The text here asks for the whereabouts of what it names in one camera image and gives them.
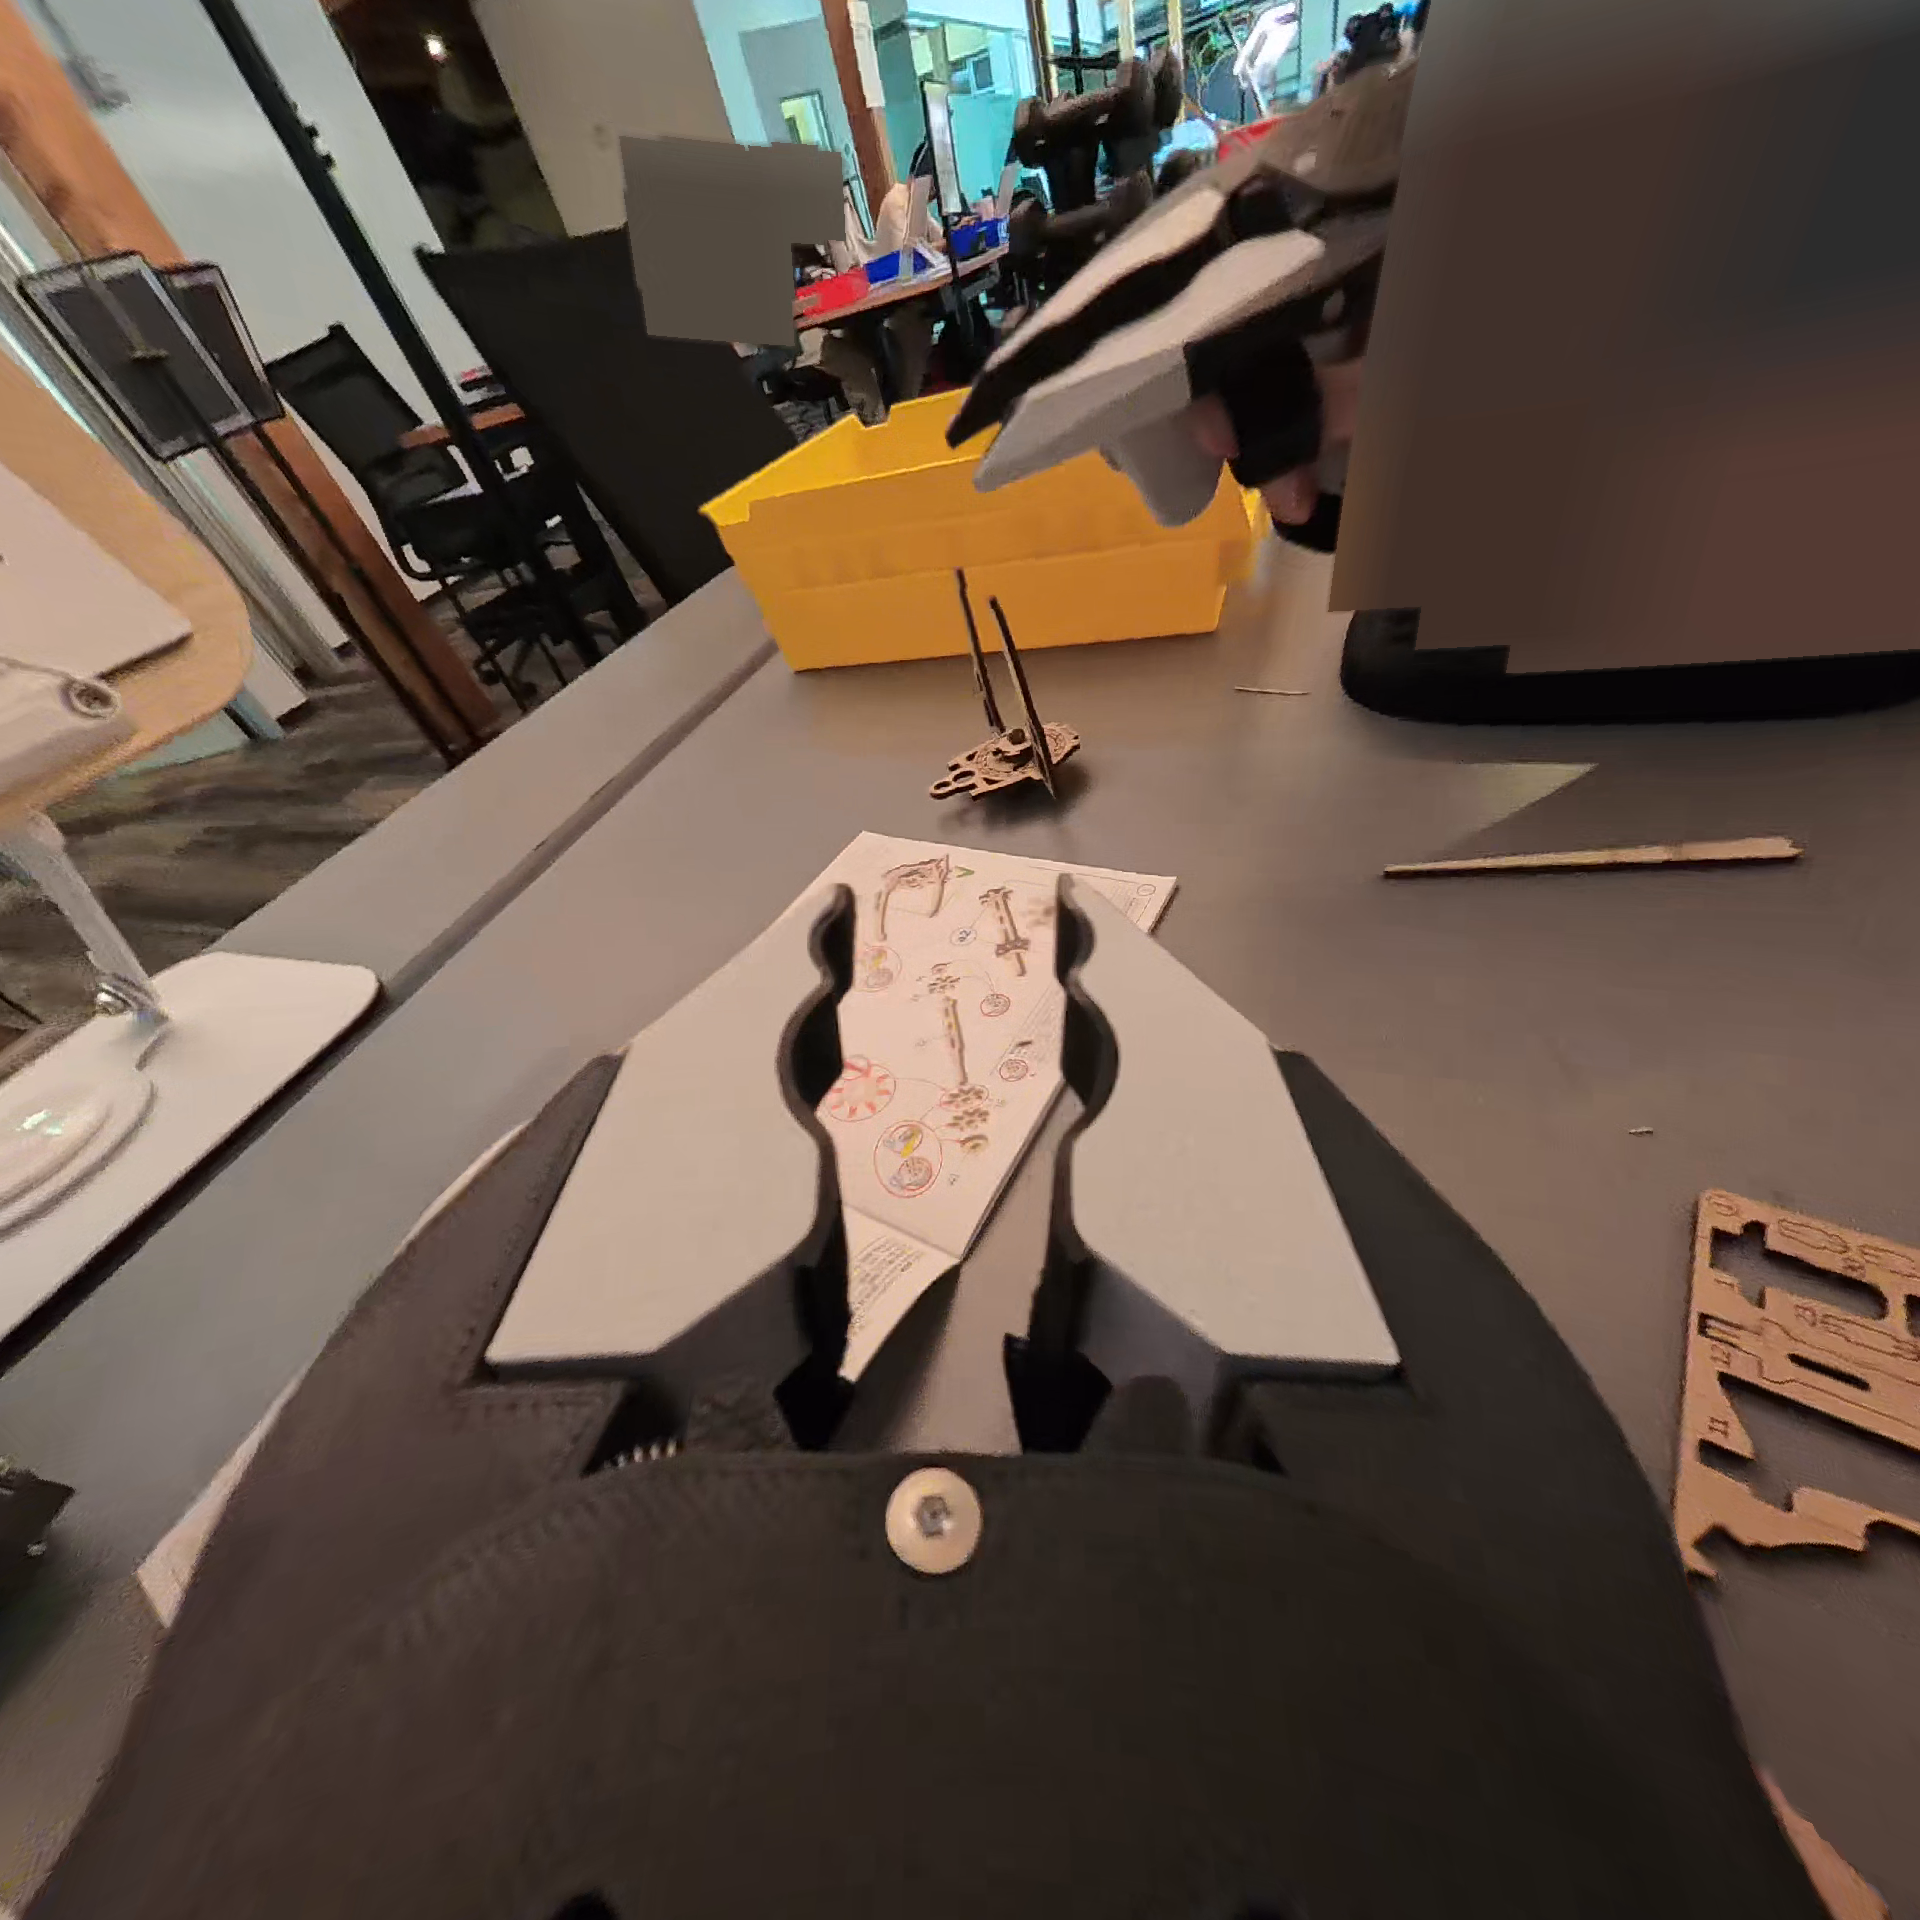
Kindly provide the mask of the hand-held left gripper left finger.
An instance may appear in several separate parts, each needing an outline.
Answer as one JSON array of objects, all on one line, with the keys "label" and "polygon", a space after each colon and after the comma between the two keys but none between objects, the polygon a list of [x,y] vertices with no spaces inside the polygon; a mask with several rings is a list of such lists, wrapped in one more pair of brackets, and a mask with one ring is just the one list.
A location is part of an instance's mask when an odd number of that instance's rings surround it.
[{"label": "hand-held left gripper left finger", "polygon": [[818,1117],[856,907],[821,881],[619,1054],[486,1345],[502,1379],[614,1379],[688,1433],[743,1386],[798,1449],[846,1417],[847,1222]]}]

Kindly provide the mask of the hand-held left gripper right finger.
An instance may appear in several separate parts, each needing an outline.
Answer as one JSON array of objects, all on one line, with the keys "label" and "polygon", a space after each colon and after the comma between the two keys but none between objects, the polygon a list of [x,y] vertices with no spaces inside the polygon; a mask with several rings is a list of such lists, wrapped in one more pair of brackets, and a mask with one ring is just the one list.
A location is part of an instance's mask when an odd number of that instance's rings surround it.
[{"label": "hand-held left gripper right finger", "polygon": [[1060,1069],[1026,1330],[1003,1368],[1022,1451],[1078,1449],[1168,1380],[1200,1438],[1266,1382],[1378,1386],[1402,1349],[1263,1030],[1119,907],[1058,884]]}]

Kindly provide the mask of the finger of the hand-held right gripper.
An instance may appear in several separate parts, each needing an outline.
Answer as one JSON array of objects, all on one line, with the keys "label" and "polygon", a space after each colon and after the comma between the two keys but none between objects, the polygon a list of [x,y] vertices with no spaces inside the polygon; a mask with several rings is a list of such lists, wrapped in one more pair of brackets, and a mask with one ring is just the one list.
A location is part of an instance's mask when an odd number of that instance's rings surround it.
[{"label": "finger of the hand-held right gripper", "polygon": [[1003,492],[1094,453],[1131,483],[1159,526],[1196,522],[1223,462],[1186,424],[1196,382],[1188,349],[1306,298],[1326,257],[1324,240],[1307,230],[1251,238],[1214,257],[1182,292],[1029,388],[981,456],[975,492]]},{"label": "finger of the hand-held right gripper", "polygon": [[1173,301],[1236,245],[1236,195],[1235,184],[1188,184],[1118,230],[989,355],[948,421],[946,441],[971,441],[1002,425],[1037,385]]}]

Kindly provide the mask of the wooden parts sheet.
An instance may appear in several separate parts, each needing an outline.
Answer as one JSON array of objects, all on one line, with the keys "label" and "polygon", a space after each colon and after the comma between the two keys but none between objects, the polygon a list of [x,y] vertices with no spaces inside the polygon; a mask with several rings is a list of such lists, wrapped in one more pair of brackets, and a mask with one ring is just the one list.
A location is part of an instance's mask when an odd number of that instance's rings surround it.
[{"label": "wooden parts sheet", "polygon": [[[1749,1296],[1718,1264],[1724,1242],[1757,1232],[1763,1251],[1871,1296],[1859,1313],[1781,1285]],[[1715,1537],[1754,1553],[1864,1553],[1875,1532],[1915,1541],[1918,1521],[1797,1485],[1764,1500],[1725,1465],[1756,1462],[1734,1388],[1821,1421],[1918,1451],[1918,1252],[1882,1234],[1707,1189],[1694,1209],[1683,1400],[1670,1530],[1686,1573],[1712,1579]]]}]

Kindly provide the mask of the small assembled wooden model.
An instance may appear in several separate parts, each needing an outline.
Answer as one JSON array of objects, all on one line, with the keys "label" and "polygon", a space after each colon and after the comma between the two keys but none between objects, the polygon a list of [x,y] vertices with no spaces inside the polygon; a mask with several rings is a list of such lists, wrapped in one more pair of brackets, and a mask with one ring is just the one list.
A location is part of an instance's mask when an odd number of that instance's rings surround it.
[{"label": "small assembled wooden model", "polygon": [[987,801],[1018,787],[1037,784],[1043,794],[1055,801],[1060,795],[1060,770],[1083,749],[1083,739],[1074,728],[1040,715],[1013,621],[1002,601],[989,596],[987,611],[999,634],[999,660],[1003,660],[1014,696],[1014,712],[1005,713],[1002,709],[970,577],[959,566],[954,572],[954,585],[967,627],[974,688],[989,732],[970,752],[946,761],[944,772],[928,784],[928,797]]}]

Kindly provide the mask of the person's right hand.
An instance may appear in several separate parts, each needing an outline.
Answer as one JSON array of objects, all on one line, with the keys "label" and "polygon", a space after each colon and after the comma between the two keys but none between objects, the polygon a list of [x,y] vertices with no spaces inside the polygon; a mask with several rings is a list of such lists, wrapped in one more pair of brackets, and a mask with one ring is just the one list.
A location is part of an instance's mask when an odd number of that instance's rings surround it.
[{"label": "person's right hand", "polygon": [[[1312,457],[1290,472],[1276,472],[1262,483],[1243,483],[1259,492],[1270,522],[1280,530],[1309,530],[1338,520],[1347,490],[1347,459],[1360,413],[1363,358],[1324,358],[1314,368],[1319,394],[1319,435]],[[1226,465],[1238,459],[1236,425],[1221,397],[1203,397],[1190,409],[1190,432],[1200,446]]]}]

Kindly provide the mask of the background work table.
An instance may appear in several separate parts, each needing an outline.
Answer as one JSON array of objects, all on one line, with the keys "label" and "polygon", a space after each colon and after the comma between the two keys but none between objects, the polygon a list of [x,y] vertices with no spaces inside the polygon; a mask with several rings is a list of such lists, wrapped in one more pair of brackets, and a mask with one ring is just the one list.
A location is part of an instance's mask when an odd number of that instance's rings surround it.
[{"label": "background work table", "polygon": [[884,333],[890,318],[926,308],[933,325],[950,325],[958,338],[959,373],[970,382],[995,348],[995,325],[987,320],[986,298],[995,291],[1007,264],[1005,245],[987,248],[959,261],[941,257],[914,277],[874,284],[869,268],[815,280],[795,291],[792,323],[798,333],[844,331],[871,361],[880,417],[903,395],[903,361]]}]

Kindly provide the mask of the printed instruction sheet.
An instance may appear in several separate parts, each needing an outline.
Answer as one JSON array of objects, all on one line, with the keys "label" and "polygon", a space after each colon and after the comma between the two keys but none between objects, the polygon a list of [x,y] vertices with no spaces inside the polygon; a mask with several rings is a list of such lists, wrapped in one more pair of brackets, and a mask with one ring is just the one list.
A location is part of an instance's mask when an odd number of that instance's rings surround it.
[{"label": "printed instruction sheet", "polygon": [[1143,930],[1180,881],[862,832],[822,881],[854,904],[844,1067],[818,1115],[847,1222],[856,1380],[971,1252],[1063,1090],[1060,877]]}]

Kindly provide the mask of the yellow plastic bin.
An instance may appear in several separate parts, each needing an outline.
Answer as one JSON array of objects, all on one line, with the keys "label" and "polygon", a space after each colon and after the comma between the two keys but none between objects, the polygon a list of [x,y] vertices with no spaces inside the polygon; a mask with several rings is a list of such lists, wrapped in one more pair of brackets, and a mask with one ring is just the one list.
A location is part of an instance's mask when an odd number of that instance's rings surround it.
[{"label": "yellow plastic bin", "polygon": [[983,640],[999,598],[1026,653],[1216,629],[1263,536],[1254,492],[1223,473],[1200,520],[1165,529],[1090,453],[983,494],[992,435],[946,443],[959,397],[844,418],[703,502],[792,669],[963,656],[959,572]]}]

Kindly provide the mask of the thin wooden strip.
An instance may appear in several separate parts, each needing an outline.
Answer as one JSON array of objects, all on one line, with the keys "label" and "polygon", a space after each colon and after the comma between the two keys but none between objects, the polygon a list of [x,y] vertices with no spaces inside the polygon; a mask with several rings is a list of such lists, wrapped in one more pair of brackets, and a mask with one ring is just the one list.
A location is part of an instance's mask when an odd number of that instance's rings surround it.
[{"label": "thin wooden strip", "polygon": [[1790,837],[1759,835],[1636,848],[1579,848],[1399,861],[1383,866],[1380,877],[1451,881],[1477,875],[1701,870],[1727,866],[1788,866],[1802,858],[1803,848]]}]

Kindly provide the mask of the black upright panel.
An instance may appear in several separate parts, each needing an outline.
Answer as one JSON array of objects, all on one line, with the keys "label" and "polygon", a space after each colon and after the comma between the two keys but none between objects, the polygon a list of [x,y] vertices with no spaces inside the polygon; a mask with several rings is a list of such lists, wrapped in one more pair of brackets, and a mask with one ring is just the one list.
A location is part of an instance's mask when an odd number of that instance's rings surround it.
[{"label": "black upright panel", "polygon": [[732,345],[650,333],[624,226],[416,261],[668,606],[732,569],[703,506],[798,441]]}]

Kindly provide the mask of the black office chair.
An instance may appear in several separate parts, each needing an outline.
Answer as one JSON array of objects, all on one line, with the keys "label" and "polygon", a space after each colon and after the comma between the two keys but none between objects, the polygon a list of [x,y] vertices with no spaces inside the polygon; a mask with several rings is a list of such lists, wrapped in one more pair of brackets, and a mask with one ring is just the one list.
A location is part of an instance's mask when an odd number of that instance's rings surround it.
[{"label": "black office chair", "polygon": [[346,326],[275,357],[268,378],[368,497],[400,572],[439,590],[476,677],[522,713],[644,627],[587,497],[528,424],[476,432],[516,524],[558,572],[571,619],[543,601],[504,513],[460,450],[407,440],[426,421]]}]

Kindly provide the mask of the dark object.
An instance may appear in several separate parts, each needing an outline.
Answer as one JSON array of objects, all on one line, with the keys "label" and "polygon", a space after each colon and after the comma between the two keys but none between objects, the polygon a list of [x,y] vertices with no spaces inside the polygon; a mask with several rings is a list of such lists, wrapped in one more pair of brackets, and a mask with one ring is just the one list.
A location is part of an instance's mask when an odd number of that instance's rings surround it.
[{"label": "dark object", "polygon": [[3,1458],[3,1603],[24,1594],[52,1541],[52,1526],[75,1490],[46,1480],[11,1458]]}]

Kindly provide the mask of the light wooden tabletop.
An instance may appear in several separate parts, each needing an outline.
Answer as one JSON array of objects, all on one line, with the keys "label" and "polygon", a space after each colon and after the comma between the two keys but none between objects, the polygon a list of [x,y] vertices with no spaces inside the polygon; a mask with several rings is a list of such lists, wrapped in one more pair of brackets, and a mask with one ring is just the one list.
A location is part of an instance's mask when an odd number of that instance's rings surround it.
[{"label": "light wooden tabletop", "polygon": [[253,638],[227,566],[10,355],[3,467],[4,658],[102,681],[133,722],[29,801],[47,804],[224,709]]}]

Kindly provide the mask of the white metal stand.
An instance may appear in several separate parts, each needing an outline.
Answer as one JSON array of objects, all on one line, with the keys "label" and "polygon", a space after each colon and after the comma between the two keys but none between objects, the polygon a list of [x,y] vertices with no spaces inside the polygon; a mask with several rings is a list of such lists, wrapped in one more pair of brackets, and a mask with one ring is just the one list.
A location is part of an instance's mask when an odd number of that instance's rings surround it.
[{"label": "white metal stand", "polygon": [[127,1017],[155,1043],[170,1024],[133,945],[92,894],[52,818],[29,801],[133,736],[119,696],[59,668],[3,660],[4,861],[22,873],[80,938],[93,974],[93,1009]]}]

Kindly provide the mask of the black slanted pole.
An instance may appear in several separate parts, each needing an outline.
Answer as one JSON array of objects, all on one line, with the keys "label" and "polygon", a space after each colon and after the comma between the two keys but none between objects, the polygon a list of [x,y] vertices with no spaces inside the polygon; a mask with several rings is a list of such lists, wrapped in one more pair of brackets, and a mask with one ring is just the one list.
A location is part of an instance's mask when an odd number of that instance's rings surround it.
[{"label": "black slanted pole", "polygon": [[496,513],[510,516],[511,499],[500,481],[496,462],[480,441],[460,394],[454,392],[429,341],[420,331],[413,308],[386,272],[381,254],[372,248],[368,233],[357,221],[355,211],[333,173],[333,163],[323,153],[320,139],[302,118],[294,99],[282,82],[268,50],[251,35],[251,27],[236,3],[202,3],[198,6],[227,50],[236,73],[247,85],[247,91],[275,130],[288,161],[294,165],[306,197],[312,201],[338,249],[351,265],[355,277],[360,281],[376,316],[392,336],[404,363],[416,376],[423,395],[429,401],[435,418],[446,428],[452,446],[467,457],[472,478],[486,494],[488,502],[494,502]]}]

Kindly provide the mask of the black framed sign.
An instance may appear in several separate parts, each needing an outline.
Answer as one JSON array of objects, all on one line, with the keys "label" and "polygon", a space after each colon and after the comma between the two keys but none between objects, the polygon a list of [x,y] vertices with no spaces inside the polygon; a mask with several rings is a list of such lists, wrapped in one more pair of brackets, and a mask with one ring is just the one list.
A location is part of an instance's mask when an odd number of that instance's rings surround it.
[{"label": "black framed sign", "polygon": [[224,428],[224,435],[284,418],[282,397],[224,270],[207,261],[189,261],[158,268],[155,275],[182,330],[218,368],[236,401],[232,424]]},{"label": "black framed sign", "polygon": [[19,281],[134,443],[158,465],[250,432],[255,413],[134,252],[64,264]]}]

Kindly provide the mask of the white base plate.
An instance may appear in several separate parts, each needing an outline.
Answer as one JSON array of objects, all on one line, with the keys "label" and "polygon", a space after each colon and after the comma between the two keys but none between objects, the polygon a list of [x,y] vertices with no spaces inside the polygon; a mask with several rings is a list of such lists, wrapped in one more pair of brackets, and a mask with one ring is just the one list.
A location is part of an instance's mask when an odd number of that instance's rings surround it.
[{"label": "white base plate", "polygon": [[3,1089],[3,1330],[22,1329],[374,1009],[365,968],[207,952]]}]

